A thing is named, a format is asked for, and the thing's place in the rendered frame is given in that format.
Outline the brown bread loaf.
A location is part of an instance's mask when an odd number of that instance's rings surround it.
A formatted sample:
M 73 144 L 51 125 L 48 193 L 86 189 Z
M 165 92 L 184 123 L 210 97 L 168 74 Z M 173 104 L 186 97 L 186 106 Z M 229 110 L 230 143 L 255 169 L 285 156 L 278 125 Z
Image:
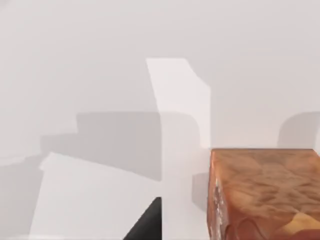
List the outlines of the brown bread loaf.
M 210 240 L 320 240 L 320 155 L 213 149 L 207 227 Z

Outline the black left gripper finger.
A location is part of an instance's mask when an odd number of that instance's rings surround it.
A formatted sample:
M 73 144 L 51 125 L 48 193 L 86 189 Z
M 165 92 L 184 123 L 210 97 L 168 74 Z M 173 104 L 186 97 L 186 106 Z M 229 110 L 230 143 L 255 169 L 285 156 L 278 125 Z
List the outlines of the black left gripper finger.
M 156 197 L 123 240 L 162 240 L 162 198 Z

